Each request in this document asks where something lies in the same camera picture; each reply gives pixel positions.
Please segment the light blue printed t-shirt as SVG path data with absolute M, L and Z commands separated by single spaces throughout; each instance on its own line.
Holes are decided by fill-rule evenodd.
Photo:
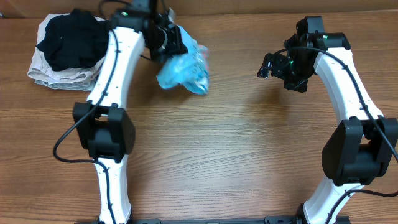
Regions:
M 168 59 L 158 73 L 157 81 L 165 90 L 182 85 L 196 95 L 206 95 L 210 85 L 209 50 L 198 44 L 182 26 L 178 28 L 188 52 Z

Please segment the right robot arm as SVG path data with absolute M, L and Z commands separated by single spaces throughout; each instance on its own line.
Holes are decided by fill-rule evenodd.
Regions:
M 382 177 L 397 157 L 397 120 L 386 118 L 368 95 L 344 33 L 327 33 L 321 16 L 298 21 L 283 49 L 265 55 L 261 78 L 277 77 L 287 90 L 306 92 L 308 79 L 321 78 L 337 127 L 322 150 L 324 178 L 295 215 L 268 216 L 266 223 L 348 223 L 340 211 L 356 193 Z

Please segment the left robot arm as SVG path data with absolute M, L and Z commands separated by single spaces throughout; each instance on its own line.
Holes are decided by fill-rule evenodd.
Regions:
M 95 87 L 73 107 L 81 145 L 99 180 L 101 211 L 97 223 L 130 223 L 127 161 L 136 130 L 127 114 L 127 98 L 136 65 L 149 49 L 150 60 L 164 63 L 187 52 L 171 9 L 158 12 L 157 0 L 133 1 L 110 19 L 106 55 Z

